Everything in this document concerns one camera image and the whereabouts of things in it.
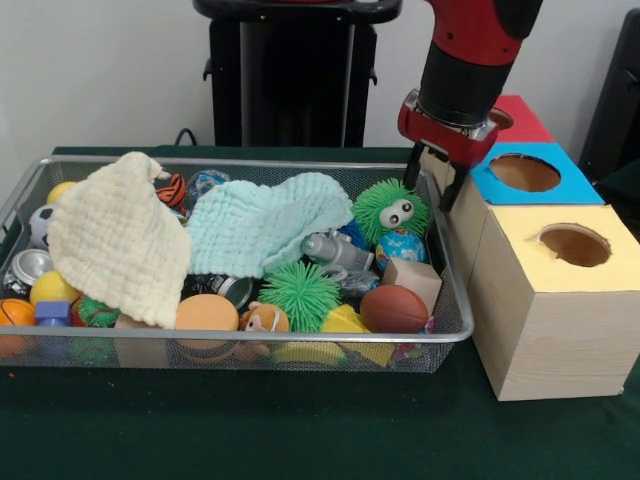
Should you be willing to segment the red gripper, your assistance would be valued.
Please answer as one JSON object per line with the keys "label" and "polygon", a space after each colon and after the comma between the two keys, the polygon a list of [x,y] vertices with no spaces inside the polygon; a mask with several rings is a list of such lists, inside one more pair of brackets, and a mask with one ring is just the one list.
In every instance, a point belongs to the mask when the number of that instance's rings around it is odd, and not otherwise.
{"label": "red gripper", "polygon": [[495,144],[500,131],[492,120],[478,127],[451,126],[424,113],[418,105],[418,90],[411,90],[398,115],[399,133],[414,144],[406,164],[403,184],[408,190],[415,188],[421,171],[421,157],[427,147],[432,155],[451,163],[454,178],[444,189],[439,209],[448,213],[469,174],[469,169],[481,163]]}

